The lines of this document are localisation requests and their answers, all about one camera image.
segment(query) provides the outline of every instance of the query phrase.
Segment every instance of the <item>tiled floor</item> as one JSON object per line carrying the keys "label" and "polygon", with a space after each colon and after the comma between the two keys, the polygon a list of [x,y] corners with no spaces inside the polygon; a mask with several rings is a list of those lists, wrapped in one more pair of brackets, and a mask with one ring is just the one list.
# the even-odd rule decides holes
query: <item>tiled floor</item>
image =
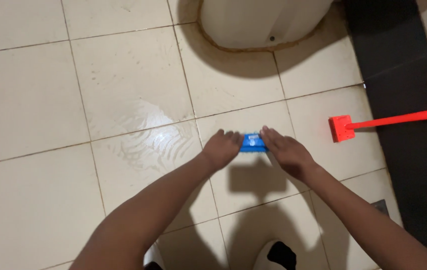
{"label": "tiled floor", "polygon": [[[298,46],[242,54],[203,39],[197,7],[0,0],[0,270],[66,270],[105,214],[219,128],[266,124],[296,137],[401,222],[376,133],[331,141],[329,116],[371,119],[338,7]],[[240,154],[198,187],[159,245],[170,270],[244,270],[276,238],[300,270],[377,267],[313,192],[262,154]]]}

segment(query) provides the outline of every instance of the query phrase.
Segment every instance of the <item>blue scrub brush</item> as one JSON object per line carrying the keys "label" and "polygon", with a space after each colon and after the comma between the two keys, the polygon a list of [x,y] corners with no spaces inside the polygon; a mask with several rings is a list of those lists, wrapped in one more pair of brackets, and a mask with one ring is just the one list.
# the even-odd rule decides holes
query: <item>blue scrub brush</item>
{"label": "blue scrub brush", "polygon": [[241,152],[251,153],[251,152],[268,152],[268,148],[263,143],[263,140],[260,138],[258,133],[248,133],[245,134],[244,142],[240,148]]}

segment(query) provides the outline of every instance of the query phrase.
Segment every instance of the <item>red mop handle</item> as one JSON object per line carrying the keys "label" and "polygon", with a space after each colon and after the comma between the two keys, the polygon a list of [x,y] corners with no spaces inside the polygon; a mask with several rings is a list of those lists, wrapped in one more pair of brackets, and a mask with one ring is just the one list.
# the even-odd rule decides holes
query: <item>red mop handle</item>
{"label": "red mop handle", "polygon": [[361,128],[361,127],[372,127],[372,126],[383,126],[383,125],[390,125],[390,124],[396,124],[396,123],[403,123],[403,122],[412,122],[412,121],[418,121],[418,120],[427,120],[427,110],[426,111],[420,111],[416,113],[410,113],[410,114],[404,114],[399,116],[392,116],[387,118],[380,118],[360,123],[350,123],[346,124],[346,129],[355,129],[355,128]]}

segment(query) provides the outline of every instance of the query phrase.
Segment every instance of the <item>hand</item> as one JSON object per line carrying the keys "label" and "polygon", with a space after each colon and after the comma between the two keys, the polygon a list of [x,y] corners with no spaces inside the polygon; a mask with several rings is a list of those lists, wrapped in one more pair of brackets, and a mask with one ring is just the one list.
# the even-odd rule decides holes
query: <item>hand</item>
{"label": "hand", "polygon": [[303,181],[307,170],[318,167],[305,146],[294,138],[282,136],[267,126],[262,127],[260,136],[280,167],[296,179]]}
{"label": "hand", "polygon": [[200,155],[205,156],[214,171],[227,166],[239,153],[244,136],[238,132],[229,131],[224,134],[220,129],[205,144]]}

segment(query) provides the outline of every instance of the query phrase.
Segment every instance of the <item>mop head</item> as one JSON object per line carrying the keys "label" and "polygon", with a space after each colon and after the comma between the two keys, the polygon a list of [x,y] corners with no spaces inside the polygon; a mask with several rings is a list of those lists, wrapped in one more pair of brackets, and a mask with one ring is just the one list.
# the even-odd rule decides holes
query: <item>mop head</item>
{"label": "mop head", "polygon": [[329,117],[333,142],[338,143],[344,140],[355,138],[354,130],[345,128],[345,125],[350,124],[351,122],[352,119],[350,118],[350,115]]}
{"label": "mop head", "polygon": [[240,148],[241,152],[244,153],[252,153],[252,152],[268,152],[267,147],[263,143],[263,140],[260,138],[260,134],[258,133],[247,133],[244,134],[245,138]]}

